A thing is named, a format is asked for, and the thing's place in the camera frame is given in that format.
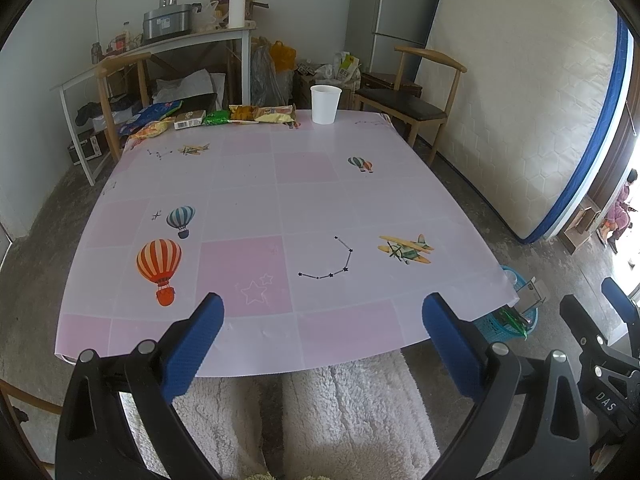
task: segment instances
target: white paper cup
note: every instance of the white paper cup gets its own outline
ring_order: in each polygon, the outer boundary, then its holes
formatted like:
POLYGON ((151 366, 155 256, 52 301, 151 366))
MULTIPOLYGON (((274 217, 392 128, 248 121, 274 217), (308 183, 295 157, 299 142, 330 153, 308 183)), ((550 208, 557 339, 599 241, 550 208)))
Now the white paper cup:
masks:
POLYGON ((229 0, 229 25, 228 28, 244 27, 245 0, 229 0))
POLYGON ((316 124, 332 124, 342 89, 331 85, 311 87, 311 118, 316 124))

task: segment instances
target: blue plastic basket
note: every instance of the blue plastic basket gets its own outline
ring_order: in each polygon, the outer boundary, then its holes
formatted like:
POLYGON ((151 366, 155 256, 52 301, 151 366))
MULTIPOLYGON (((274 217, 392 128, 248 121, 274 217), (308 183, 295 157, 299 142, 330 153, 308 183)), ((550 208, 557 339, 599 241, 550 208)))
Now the blue plastic basket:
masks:
MULTIPOLYGON (((526 285, 526 280, 520 276, 515 270, 511 269, 511 267, 502 266, 504 270, 510 270, 516 275, 516 284, 514 285, 515 290, 520 290, 523 286, 526 285)), ((536 308, 530 310, 525 314, 525 316, 531 323, 531 328, 527 330, 527 335, 529 335, 535 329, 538 324, 538 310, 536 308)), ((476 319, 474 321, 474 325, 476 328, 482 333, 484 338, 489 343, 495 343, 496 341, 505 342, 509 339, 513 339, 514 337, 523 337, 522 334, 516 332, 516 330, 510 326, 502 326, 497 319, 495 319, 494 314, 490 313, 486 316, 482 316, 480 319, 476 319)))

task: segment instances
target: black chair seat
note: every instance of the black chair seat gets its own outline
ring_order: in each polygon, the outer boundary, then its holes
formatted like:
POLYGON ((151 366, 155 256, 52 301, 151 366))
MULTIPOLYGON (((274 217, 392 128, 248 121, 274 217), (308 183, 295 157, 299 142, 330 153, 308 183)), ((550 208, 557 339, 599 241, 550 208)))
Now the black chair seat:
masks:
POLYGON ((388 88, 361 88, 356 94, 396 110, 416 121, 431 121, 447 117, 446 113, 438 107, 406 92, 396 92, 388 88))

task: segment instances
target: desk leg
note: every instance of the desk leg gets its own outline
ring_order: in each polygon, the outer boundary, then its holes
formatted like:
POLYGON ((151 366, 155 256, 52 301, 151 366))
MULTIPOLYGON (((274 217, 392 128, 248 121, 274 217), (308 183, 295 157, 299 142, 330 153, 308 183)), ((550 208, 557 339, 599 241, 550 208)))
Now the desk leg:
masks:
POLYGON ((69 116, 69 110, 66 107, 66 99, 65 99, 65 89, 60 87, 60 101, 62 102, 62 111, 65 113, 66 125, 69 127, 69 133, 71 134, 71 139, 74 142, 74 146, 76 147, 76 153, 78 154, 78 158, 80 159, 80 164, 82 165, 82 169, 84 170, 84 174, 86 175, 86 179, 89 181, 89 184, 92 186, 95 185, 94 176, 91 174, 91 170, 89 169, 89 163, 84 158, 84 153, 82 152, 82 148, 80 147, 80 139, 78 139, 78 134, 76 134, 76 130, 74 129, 73 123, 71 122, 71 117, 69 116))
POLYGON ((242 32, 242 104, 251 104, 251 35, 249 30, 242 32))

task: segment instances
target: orange striped hot air balloon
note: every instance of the orange striped hot air balloon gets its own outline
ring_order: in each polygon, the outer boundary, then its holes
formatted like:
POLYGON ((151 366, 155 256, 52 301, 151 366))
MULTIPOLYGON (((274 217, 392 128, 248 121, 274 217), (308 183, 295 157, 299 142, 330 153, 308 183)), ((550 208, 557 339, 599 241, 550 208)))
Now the orange striped hot air balloon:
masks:
POLYGON ((169 280, 180 264, 182 249, 172 240, 153 240, 145 245, 136 259, 138 271, 150 282, 158 285, 156 298, 162 306, 174 302, 175 290, 169 286, 169 280))

